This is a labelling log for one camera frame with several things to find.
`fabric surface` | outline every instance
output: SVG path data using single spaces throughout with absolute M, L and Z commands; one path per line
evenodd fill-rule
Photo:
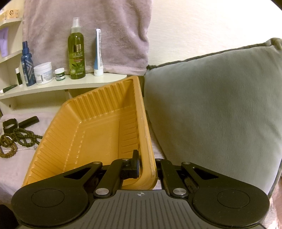
M 161 148 L 161 146 L 158 142 L 158 139 L 156 138 L 156 135 L 155 135 L 154 130 L 152 128 L 152 124 L 151 124 L 151 122 L 148 118 L 148 114 L 146 114 L 146 116 L 147 116 L 147 123 L 148 123 L 148 127 L 149 127 L 154 157 L 165 159 L 165 155 L 164 155 L 162 148 Z
M 145 108 L 167 159 L 271 195 L 282 159 L 282 40 L 151 67 Z
M 102 31 L 104 72 L 144 75 L 148 65 L 147 30 L 151 0 L 25 0 L 23 40 L 34 65 L 52 62 L 69 73 L 68 36 L 73 17 L 80 17 L 86 72 L 93 72 L 96 28 Z
M 267 229 L 280 229 L 281 228 L 281 219 L 282 219 L 282 180 L 280 178 L 277 183 L 273 194 L 270 198 L 270 207 L 263 222 L 263 226 Z
M 5 114 L 0 119 L 0 135 L 3 133 L 3 121 L 10 118 L 17 119 L 18 122 L 30 117 L 37 116 L 39 122 L 26 128 L 37 135 L 44 135 L 50 122 L 54 118 L 53 113 L 34 113 L 34 114 Z M 27 173 L 29 164 L 35 153 L 35 148 L 26 148 L 17 144 L 18 151 L 10 158 L 0 158 L 0 202 L 9 204 L 13 194 L 22 186 Z

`white curved shelf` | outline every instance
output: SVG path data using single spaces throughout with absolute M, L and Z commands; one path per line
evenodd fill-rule
M 2 27 L 4 26 L 7 25 L 9 26 L 10 23 L 20 22 L 20 21 L 22 21 L 22 18 L 11 18 L 11 19 L 0 21 L 0 29 L 2 29 Z
M 27 87 L 25 86 L 25 82 L 23 82 L 23 88 L 17 86 L 7 91 L 6 93 L 1 94 L 0 100 L 44 91 L 100 87 L 118 80 L 122 80 L 124 78 L 126 78 L 126 75 L 104 73 L 103 76 L 94 76 L 93 73 L 87 73 L 84 78 L 79 80 L 72 80 L 69 75 L 66 75 L 66 78 L 62 81 L 56 81 L 56 79 L 54 78 L 50 83 L 40 86 L 34 84 L 32 86 Z
M 21 51 L 21 50 L 18 50 L 18 51 L 14 52 L 14 53 L 12 53 L 12 54 L 6 56 L 6 57 L 3 57 L 3 58 L 0 56 L 0 63 L 6 61 L 6 60 L 8 60 L 8 59 L 11 59 L 11 58 L 13 58 L 14 56 L 17 56 L 17 55 L 19 55 L 19 54 L 22 54 L 22 51 Z

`lip balm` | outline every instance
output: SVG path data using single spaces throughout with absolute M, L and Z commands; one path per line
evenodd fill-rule
M 19 68 L 16 68 L 16 74 L 17 74 L 17 79 L 18 79 L 19 87 L 22 88 L 23 87 L 23 82 L 21 80 L 21 74 L 19 72 Z

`gray pillow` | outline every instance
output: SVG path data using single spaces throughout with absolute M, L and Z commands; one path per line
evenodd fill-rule
M 272 194 L 282 159 L 282 40 L 148 66 L 144 102 L 173 164 Z

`crosshair marking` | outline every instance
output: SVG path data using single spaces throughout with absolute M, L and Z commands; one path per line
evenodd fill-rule
M 143 192 L 139 192 L 139 193 L 137 193 L 136 195 L 138 195 L 138 196 L 142 197 L 142 196 L 144 196 L 144 195 L 146 195 L 146 194 L 145 194 L 145 193 L 143 193 Z

